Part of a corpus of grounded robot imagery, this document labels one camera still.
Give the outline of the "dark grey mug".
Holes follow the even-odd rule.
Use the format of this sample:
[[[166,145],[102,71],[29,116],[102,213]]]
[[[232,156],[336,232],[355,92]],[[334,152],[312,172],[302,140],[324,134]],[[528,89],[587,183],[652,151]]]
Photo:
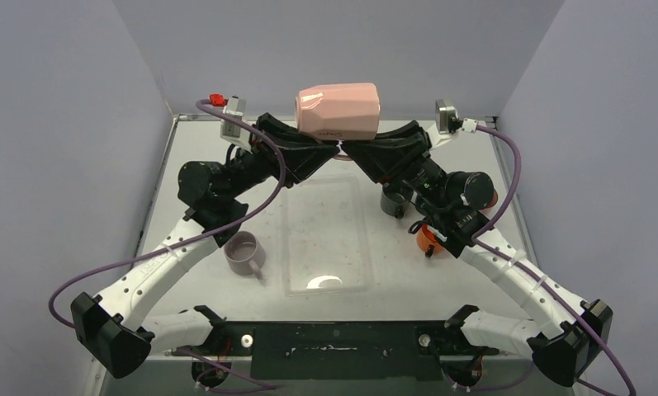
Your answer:
[[[381,210],[395,219],[403,219],[411,204],[414,191],[407,186],[389,185],[381,190]]]

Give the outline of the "light pink faceted mug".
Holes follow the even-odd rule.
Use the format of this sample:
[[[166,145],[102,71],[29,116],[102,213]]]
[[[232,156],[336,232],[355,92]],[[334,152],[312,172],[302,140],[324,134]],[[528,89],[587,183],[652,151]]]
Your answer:
[[[296,96],[296,128],[317,140],[372,140],[380,114],[372,82],[322,84]]]

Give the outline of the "orange mug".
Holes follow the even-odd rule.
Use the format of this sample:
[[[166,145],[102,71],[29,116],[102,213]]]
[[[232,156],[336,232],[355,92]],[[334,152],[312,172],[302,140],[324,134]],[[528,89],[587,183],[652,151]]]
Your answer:
[[[419,230],[416,233],[416,243],[423,251],[426,258],[431,258],[445,250],[445,248],[438,242],[436,235],[430,231],[426,224],[419,227]]]

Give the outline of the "lilac ribbed mug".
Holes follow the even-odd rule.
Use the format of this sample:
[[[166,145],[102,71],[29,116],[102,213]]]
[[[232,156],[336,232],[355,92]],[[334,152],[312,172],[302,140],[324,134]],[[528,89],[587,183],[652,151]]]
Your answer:
[[[230,270],[238,276],[253,276],[264,282],[262,268],[266,253],[256,236],[247,231],[239,231],[223,247]]]

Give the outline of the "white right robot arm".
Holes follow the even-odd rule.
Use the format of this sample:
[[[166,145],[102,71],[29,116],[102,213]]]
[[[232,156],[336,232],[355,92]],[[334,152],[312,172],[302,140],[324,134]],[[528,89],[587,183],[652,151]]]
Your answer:
[[[490,177],[445,172],[432,160],[432,150],[450,138],[412,122],[341,147],[373,182],[407,189],[422,215],[412,233],[427,229],[439,247],[477,269],[528,315],[506,318],[466,305],[447,321],[445,342],[451,351],[492,347],[513,352],[556,384],[580,383],[593,360],[608,351],[612,309],[570,292],[509,243],[497,229],[497,218],[484,214],[495,193]]]

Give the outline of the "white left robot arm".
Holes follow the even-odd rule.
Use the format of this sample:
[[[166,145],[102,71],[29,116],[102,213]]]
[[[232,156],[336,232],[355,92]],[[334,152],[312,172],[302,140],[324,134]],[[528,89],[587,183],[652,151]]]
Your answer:
[[[96,295],[78,295],[71,303],[77,339],[116,379],[137,370],[152,353],[195,347],[218,353],[224,320],[205,305],[152,316],[158,301],[197,263],[238,233],[249,207],[238,196],[275,177],[290,188],[306,180],[338,154],[338,139],[319,140],[300,133],[269,114],[257,119],[262,138],[249,139],[225,163],[190,161],[178,173],[178,199],[187,205],[156,251],[146,255]]]

